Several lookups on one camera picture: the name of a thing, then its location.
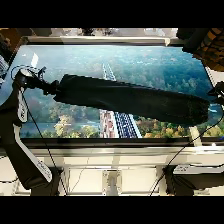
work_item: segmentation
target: metal bracket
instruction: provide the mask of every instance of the metal bracket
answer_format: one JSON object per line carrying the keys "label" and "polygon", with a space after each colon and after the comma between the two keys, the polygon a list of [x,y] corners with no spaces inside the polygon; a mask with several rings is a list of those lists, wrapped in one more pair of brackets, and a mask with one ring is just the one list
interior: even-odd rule
{"label": "metal bracket", "polygon": [[120,170],[103,171],[102,194],[104,196],[119,196],[122,193],[122,176]]}

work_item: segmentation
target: monitor screen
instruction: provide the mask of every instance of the monitor screen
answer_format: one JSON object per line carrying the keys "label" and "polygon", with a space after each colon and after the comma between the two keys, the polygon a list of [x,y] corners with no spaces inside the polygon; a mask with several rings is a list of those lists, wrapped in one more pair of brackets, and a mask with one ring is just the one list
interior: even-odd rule
{"label": "monitor screen", "polygon": [[[64,74],[122,81],[157,89],[199,96],[209,101],[211,82],[202,63],[181,47],[125,45],[23,45],[11,64],[0,90],[0,105],[11,92],[11,70],[18,65],[46,67],[44,79],[61,80]],[[45,96],[40,89],[27,89],[25,98],[43,137],[46,138],[182,138],[189,128],[150,117],[123,114],[84,106],[67,105]],[[222,108],[211,104],[209,120],[199,132],[216,123]],[[205,133],[222,136],[224,124]],[[21,129],[23,138],[40,138],[29,117]]]}

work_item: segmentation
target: bridge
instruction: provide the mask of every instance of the bridge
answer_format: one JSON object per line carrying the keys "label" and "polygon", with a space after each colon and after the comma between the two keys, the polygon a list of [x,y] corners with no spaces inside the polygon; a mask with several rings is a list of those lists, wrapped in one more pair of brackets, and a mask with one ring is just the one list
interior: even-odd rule
{"label": "bridge", "polygon": [[[109,64],[103,64],[104,79],[116,81]],[[142,138],[133,115],[101,110],[101,137]]]}

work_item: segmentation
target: forest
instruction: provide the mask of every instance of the forest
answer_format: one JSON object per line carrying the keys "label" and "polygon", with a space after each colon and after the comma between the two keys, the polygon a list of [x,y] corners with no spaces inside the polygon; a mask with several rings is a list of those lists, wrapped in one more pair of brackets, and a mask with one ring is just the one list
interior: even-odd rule
{"label": "forest", "polygon": [[[180,47],[155,46],[24,46],[17,64],[25,64],[39,56],[38,67],[47,67],[47,81],[61,80],[64,74],[103,78],[103,63],[108,63],[117,81],[143,85],[167,91],[182,92],[211,101],[207,95],[212,88],[201,62]],[[25,93],[30,110],[45,137],[90,138],[99,137],[99,110],[55,102],[41,90]],[[215,124],[221,117],[219,106],[209,111],[208,122],[198,125],[200,132]],[[140,133],[145,138],[175,138],[189,135],[188,127],[134,115]],[[38,137],[28,125],[23,136]],[[222,136],[224,122],[204,136]]]}

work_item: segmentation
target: black umbrella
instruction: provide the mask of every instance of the black umbrella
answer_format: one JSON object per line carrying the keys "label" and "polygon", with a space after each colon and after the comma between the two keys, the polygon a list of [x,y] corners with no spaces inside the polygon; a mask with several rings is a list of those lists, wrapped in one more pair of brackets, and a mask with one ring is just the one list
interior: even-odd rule
{"label": "black umbrella", "polygon": [[76,75],[64,75],[59,89],[54,99],[66,104],[190,126],[208,120],[209,102],[183,93]]}

